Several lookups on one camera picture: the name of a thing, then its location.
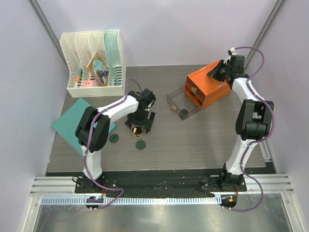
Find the black round cap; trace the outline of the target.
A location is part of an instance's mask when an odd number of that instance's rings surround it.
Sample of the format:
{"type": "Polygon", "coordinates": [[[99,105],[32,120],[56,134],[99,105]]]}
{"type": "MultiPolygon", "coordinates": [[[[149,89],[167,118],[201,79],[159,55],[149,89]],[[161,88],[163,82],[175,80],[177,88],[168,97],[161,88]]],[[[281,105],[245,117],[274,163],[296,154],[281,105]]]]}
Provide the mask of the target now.
{"type": "Polygon", "coordinates": [[[182,116],[185,116],[185,115],[187,115],[188,114],[188,110],[186,110],[186,109],[182,109],[181,110],[181,115],[182,116]]]}

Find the clear drawer gold knob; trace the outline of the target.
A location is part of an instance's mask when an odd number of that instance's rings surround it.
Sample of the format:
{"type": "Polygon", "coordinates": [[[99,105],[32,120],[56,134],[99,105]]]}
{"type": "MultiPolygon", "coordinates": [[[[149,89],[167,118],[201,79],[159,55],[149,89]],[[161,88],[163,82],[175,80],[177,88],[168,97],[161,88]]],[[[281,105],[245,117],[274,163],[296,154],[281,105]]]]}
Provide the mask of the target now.
{"type": "Polygon", "coordinates": [[[168,94],[167,102],[182,121],[199,112],[201,108],[200,105],[196,105],[196,103],[185,93],[185,86],[168,94]],[[182,116],[182,109],[188,110],[188,114],[182,116]]]}

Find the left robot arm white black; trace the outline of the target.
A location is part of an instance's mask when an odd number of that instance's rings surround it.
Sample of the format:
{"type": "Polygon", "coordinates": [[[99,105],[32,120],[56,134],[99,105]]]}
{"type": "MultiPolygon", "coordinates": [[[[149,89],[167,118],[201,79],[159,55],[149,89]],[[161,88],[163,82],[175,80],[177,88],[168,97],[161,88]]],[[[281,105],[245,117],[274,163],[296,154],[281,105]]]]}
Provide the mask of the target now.
{"type": "Polygon", "coordinates": [[[145,89],[142,92],[130,91],[120,100],[104,107],[85,109],[75,131],[75,136],[84,152],[83,180],[86,187],[93,193],[99,192],[103,186],[101,168],[101,150],[109,136],[110,126],[126,116],[125,125],[143,128],[147,133],[151,130],[155,113],[150,112],[156,97],[145,89]]]}

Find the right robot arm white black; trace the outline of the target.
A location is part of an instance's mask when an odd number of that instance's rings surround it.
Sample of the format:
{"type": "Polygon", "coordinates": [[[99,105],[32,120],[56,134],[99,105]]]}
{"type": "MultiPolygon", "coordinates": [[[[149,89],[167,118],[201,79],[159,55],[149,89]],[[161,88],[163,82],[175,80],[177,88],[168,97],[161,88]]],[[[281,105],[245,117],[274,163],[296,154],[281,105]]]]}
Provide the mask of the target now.
{"type": "Polygon", "coordinates": [[[213,79],[226,82],[242,103],[235,124],[235,147],[215,182],[223,191],[236,190],[242,185],[244,168],[252,150],[270,135],[274,125],[274,103],[266,101],[254,89],[244,69],[245,56],[238,55],[236,48],[231,48],[228,54],[227,59],[220,60],[208,73],[213,79]]]}

